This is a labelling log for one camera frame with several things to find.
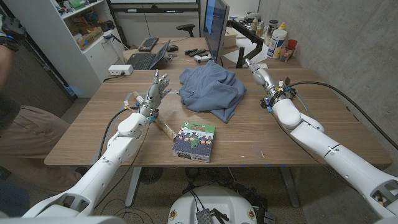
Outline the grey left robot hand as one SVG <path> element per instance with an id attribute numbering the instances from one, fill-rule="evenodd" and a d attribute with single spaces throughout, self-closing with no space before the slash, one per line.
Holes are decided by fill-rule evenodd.
<path id="1" fill-rule="evenodd" d="M 161 77 L 159 71 L 155 71 L 153 83 L 148 89 L 144 101 L 141 103 L 139 113 L 149 119 L 151 116 L 157 115 L 157 108 L 161 104 L 163 97 L 168 94 L 171 89 L 167 89 L 169 85 L 168 74 L 165 73 Z"/>

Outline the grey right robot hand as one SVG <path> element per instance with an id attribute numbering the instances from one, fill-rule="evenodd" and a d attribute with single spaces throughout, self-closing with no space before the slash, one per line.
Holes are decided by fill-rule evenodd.
<path id="1" fill-rule="evenodd" d="M 261 85 L 269 97 L 278 96 L 276 82 L 272 77 L 264 69 L 260 68 L 258 64 L 251 62 L 248 58 L 245 59 L 245 62 L 252 73 L 255 83 Z"/>

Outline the person's gloved hand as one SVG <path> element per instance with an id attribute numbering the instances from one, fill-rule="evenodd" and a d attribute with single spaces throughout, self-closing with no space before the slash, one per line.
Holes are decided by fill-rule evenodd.
<path id="1" fill-rule="evenodd" d="M 17 52 L 19 42 L 26 38 L 26 28 L 17 18 L 10 18 L 1 14 L 1 45 Z"/>

